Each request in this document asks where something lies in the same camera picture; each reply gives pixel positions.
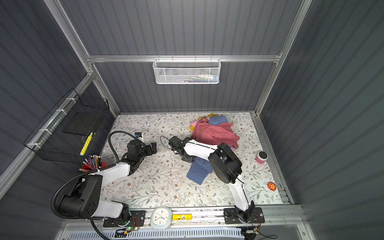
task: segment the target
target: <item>orange round sticker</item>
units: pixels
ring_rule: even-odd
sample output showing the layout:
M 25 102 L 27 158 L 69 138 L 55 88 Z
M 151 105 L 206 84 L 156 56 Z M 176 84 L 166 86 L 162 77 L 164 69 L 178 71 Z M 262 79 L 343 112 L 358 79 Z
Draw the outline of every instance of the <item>orange round sticker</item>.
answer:
M 267 186 L 268 186 L 268 188 L 269 188 L 270 190 L 272 190 L 272 191 L 275 191 L 275 190 L 277 189 L 276 184 L 273 183 L 273 182 L 269 182 L 269 183 L 267 184 Z

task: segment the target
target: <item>clock face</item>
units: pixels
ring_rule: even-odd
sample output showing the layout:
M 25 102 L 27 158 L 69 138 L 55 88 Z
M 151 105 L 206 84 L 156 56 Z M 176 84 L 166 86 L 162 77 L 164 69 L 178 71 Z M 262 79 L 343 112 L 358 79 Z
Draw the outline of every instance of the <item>clock face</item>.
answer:
M 153 214 L 153 224 L 164 225 L 168 222 L 169 213 L 166 209 L 156 209 Z

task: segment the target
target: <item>pink cloth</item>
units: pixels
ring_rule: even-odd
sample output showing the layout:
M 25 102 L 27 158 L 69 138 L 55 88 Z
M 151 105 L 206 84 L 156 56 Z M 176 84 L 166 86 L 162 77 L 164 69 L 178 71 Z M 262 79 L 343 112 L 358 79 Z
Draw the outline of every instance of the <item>pink cloth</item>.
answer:
M 227 122 L 218 126 L 206 122 L 197 122 L 191 138 L 209 145 L 220 145 L 223 142 L 228 146 L 235 146 L 238 148 L 237 141 L 240 137 L 232 132 L 232 126 L 232 123 Z
M 190 124 L 192 125 L 192 127 L 196 127 L 197 122 L 200 122 L 200 121 L 202 121 L 202 122 L 208 122 L 208 121 L 209 121 L 209 118 L 210 118 L 210 117 L 202 118 L 202 119 L 193 121 L 193 122 L 191 122 Z

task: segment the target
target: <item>blue plaid cloth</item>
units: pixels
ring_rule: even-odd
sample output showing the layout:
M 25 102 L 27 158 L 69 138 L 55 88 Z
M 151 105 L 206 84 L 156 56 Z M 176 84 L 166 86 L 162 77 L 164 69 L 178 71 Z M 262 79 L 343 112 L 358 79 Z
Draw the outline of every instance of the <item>blue plaid cloth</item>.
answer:
M 214 169 L 211 163 L 200 157 L 193 157 L 193 163 L 187 173 L 187 178 L 201 185 L 208 174 L 212 173 Z
M 228 119 L 226 116 L 216 116 L 216 117 L 210 117 L 208 123 L 218 126 L 224 122 L 228 122 Z

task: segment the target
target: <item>yellow cloth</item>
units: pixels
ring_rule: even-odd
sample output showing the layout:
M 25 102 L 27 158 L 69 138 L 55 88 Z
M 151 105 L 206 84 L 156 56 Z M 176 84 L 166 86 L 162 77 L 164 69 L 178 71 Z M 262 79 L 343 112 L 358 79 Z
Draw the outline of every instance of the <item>yellow cloth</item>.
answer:
M 211 114 L 209 114 L 209 115 L 207 115 L 207 116 L 199 117 L 198 120 L 203 119 L 203 118 L 207 118 L 207 117 L 216 117 L 216 116 L 218 116 L 218 114 L 216 114 L 216 113 L 211 113 Z M 189 129 L 191 129 L 192 131 L 195 130 L 194 126 L 192 126 L 192 125 L 189 127 Z

